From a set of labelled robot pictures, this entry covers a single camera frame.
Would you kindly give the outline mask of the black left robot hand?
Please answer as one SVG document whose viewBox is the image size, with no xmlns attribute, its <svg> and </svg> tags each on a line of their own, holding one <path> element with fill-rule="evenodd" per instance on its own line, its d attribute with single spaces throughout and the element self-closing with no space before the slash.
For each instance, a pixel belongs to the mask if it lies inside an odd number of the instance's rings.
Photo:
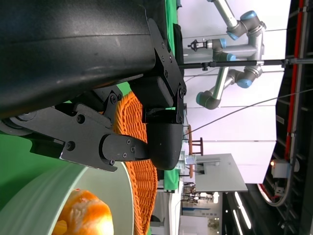
<svg viewBox="0 0 313 235">
<path fill-rule="evenodd" d="M 3 0 L 0 130 L 31 152 L 110 172 L 173 169 L 186 85 L 156 22 L 131 0 Z"/>
</svg>

